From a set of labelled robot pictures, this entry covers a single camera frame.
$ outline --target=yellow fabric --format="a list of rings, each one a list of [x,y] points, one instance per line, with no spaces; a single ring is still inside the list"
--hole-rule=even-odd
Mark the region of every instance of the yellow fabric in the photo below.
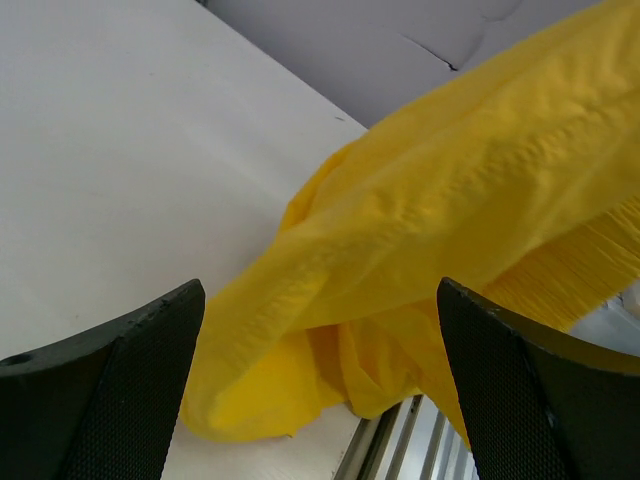
[[[464,434],[442,277],[561,330],[630,284],[639,5],[584,11],[333,155],[268,251],[209,303],[187,425],[248,441],[294,434],[339,402],[373,417],[422,391]]]

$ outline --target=tabletop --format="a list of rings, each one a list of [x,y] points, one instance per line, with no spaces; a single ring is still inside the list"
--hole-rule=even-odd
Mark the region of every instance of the tabletop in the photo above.
[[[364,129],[193,0],[0,2],[0,358],[190,278],[214,294]],[[329,480],[357,425],[216,445],[165,479]]]

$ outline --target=black object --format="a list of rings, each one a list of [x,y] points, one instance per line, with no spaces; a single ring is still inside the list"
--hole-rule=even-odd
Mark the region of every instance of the black object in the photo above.
[[[159,479],[203,313],[193,280],[1,361],[0,478]]]
[[[638,478],[640,358],[450,279],[438,288],[438,311],[481,480]]]

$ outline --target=cloth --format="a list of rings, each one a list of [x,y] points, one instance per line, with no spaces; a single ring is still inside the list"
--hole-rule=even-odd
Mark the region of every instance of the cloth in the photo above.
[[[464,435],[440,279],[566,331],[638,277],[639,187],[640,2],[616,0],[329,158],[208,304],[182,418],[250,441],[424,392]]]

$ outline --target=wrinkled yellow cloth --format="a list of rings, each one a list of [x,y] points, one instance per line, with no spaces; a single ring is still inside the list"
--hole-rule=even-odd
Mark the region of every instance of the wrinkled yellow cloth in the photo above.
[[[329,158],[210,301],[186,424],[249,441],[421,391],[464,435],[442,277],[561,330],[632,283],[639,6],[609,1],[535,35]]]

